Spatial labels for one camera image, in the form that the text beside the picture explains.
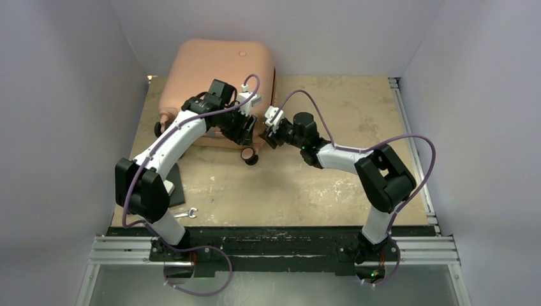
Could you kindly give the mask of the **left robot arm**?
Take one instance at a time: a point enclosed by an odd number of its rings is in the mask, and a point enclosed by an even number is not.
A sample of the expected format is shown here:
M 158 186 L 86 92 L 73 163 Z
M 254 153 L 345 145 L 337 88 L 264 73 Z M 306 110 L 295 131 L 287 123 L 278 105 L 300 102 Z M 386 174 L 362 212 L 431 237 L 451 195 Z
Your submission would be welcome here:
M 210 128 L 218 127 L 238 145 L 250 145 L 256 116 L 245 108 L 261 99 L 244 82 L 241 90 L 214 79 L 209 89 L 187 99 L 164 132 L 142 153 L 115 166 L 115 200 L 122 207 L 124 228 L 143 224 L 163 243 L 165 252 L 176 261 L 190 252 L 189 231 L 170 211 L 165 180 L 187 149 Z

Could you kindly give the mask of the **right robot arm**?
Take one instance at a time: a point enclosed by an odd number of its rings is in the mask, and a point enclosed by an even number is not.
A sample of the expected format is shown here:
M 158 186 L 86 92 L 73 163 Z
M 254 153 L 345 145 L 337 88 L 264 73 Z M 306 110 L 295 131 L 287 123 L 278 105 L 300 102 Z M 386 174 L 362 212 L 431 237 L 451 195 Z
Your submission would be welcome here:
M 389 145 L 369 150 L 335 147 L 320 136 L 313 115 L 307 112 L 299 112 L 289 121 L 282 110 L 271 106 L 264 117 L 266 128 L 260 136 L 273 149 L 286 143 L 298 148 L 304 162 L 312 167 L 341 170 L 359 177 L 371 208 L 359 234 L 358 250 L 366 259 L 381 254 L 398 205 L 417 186 L 394 149 Z

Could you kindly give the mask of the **pink suitcase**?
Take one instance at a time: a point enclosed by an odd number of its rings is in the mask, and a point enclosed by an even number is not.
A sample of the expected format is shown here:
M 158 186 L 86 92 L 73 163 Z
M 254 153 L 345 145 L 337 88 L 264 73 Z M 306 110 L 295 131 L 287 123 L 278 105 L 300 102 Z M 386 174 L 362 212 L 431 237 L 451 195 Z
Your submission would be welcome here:
M 259 80 L 248 82 L 250 89 L 258 87 L 262 101 L 251 109 L 258 120 L 254 127 L 253 143 L 240 146 L 227 139 L 218 127 L 212 127 L 194 142 L 198 146 L 223 147 L 241 150 L 241 158 L 248 165 L 258 161 L 259 151 L 265 145 L 260 133 L 264 130 L 265 112 L 274 105 L 276 69 L 270 49 L 257 41 L 225 41 L 190 39 L 184 42 L 170 69 L 159 100 L 159 121 L 154 126 L 160 136 L 174 121 L 181 106 L 192 96 L 205 92 L 214 79 L 240 89 L 250 74 Z

